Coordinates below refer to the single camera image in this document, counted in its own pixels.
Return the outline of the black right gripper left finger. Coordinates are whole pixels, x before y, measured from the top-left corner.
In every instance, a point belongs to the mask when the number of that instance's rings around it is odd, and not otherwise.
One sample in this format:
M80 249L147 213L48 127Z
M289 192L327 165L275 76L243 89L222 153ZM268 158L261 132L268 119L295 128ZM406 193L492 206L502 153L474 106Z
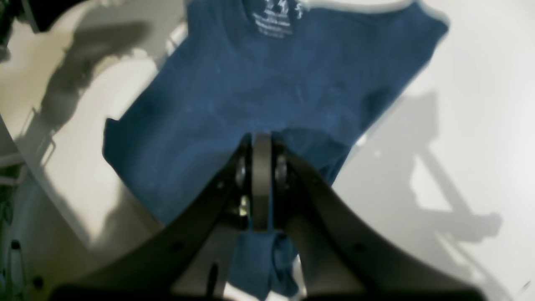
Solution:
M55 289L52 301L223 301L240 233L266 230L273 140L245 135L194 202L115 262Z

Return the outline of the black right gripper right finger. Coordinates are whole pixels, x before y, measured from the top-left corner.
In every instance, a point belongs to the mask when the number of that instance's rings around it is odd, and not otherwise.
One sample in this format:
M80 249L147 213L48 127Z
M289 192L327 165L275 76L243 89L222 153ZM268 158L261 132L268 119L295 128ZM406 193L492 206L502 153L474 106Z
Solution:
M483 301L473 285L396 247L313 166L272 139L273 226L300 255L306 301Z

